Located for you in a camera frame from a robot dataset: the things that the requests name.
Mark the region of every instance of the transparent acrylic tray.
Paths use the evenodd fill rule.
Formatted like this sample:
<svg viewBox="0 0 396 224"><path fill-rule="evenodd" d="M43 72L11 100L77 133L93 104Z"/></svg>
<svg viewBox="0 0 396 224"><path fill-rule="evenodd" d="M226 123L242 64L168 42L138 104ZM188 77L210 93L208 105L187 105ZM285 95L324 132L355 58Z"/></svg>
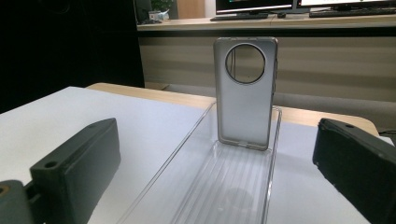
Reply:
<svg viewBox="0 0 396 224"><path fill-rule="evenodd" d="M281 111L264 151L217 140L210 106L118 223L265 223Z"/></svg>

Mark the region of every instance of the phone case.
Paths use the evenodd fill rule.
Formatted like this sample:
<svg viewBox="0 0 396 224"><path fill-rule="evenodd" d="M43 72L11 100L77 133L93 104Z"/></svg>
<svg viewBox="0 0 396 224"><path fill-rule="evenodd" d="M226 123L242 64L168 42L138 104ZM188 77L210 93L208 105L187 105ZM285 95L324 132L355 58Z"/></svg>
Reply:
<svg viewBox="0 0 396 224"><path fill-rule="evenodd" d="M261 75L242 82L227 69L227 56L238 46L251 46L264 58ZM218 137L224 144L268 148L276 79L277 41L273 37L223 37L214 43Z"/></svg>

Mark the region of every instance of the display stand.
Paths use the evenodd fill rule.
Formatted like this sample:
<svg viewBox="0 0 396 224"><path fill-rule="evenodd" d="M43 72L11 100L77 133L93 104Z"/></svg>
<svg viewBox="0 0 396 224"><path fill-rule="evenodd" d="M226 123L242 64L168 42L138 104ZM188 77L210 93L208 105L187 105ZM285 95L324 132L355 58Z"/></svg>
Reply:
<svg viewBox="0 0 396 224"><path fill-rule="evenodd" d="M280 121L264 151L225 145L211 105L118 223L265 223Z"/></svg>

